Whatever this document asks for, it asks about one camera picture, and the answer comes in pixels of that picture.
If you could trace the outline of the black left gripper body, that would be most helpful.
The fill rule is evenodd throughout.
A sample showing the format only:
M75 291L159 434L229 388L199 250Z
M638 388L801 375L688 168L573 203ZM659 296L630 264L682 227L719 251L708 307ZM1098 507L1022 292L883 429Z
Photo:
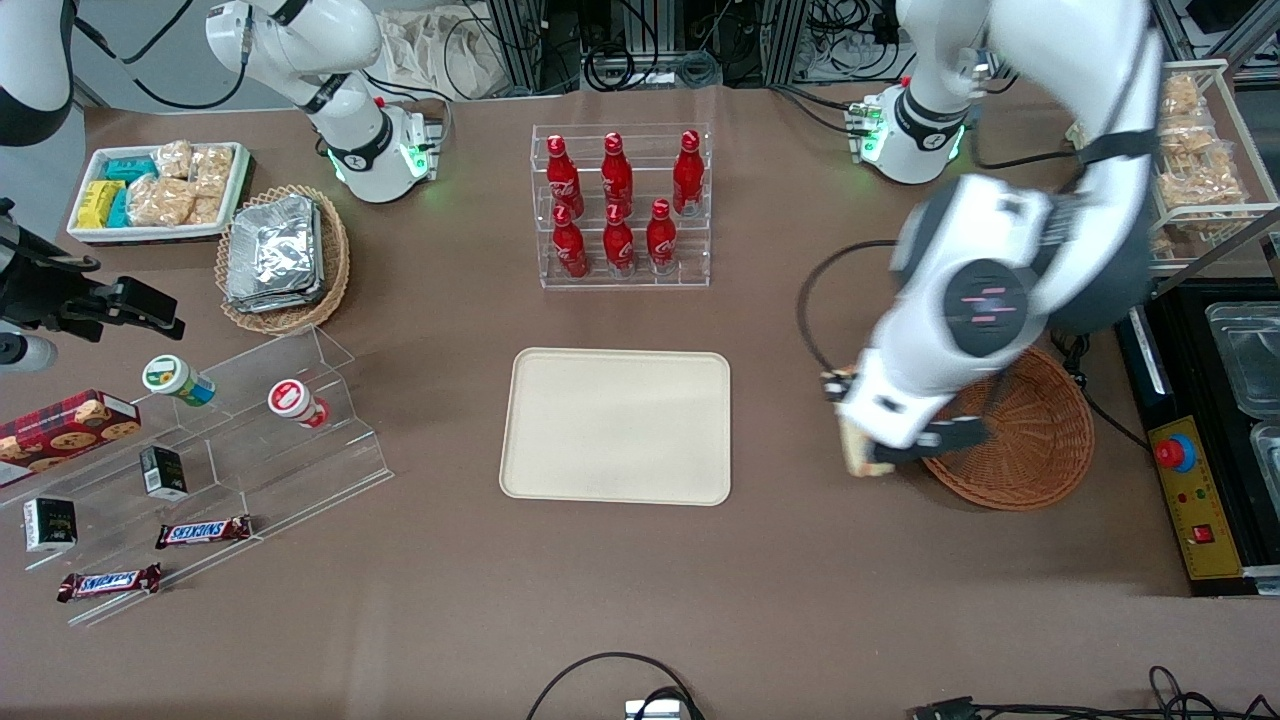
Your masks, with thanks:
M918 436L922 456L942 456L983 445L991 437L979 416L956 416L931 421Z

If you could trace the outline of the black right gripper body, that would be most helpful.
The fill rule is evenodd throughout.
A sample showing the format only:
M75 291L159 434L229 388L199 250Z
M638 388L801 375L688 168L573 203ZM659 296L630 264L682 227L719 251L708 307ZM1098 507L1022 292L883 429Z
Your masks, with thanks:
M96 343L102 323L83 318L79 310L100 309L93 291L100 283L88 278L101 264L90 256L76 258L56 245L18 225L9 215L1 219L3 320L20 329L68 333Z

